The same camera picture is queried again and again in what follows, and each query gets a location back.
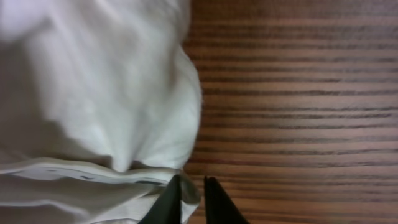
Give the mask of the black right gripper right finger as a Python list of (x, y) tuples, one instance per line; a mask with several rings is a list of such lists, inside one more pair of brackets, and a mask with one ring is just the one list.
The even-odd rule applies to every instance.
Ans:
[(204, 178), (207, 224), (249, 224), (215, 177)]

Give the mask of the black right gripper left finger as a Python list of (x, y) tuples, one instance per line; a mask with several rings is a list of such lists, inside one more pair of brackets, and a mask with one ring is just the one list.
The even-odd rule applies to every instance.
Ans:
[(180, 176), (175, 175), (139, 224), (181, 224), (181, 199)]

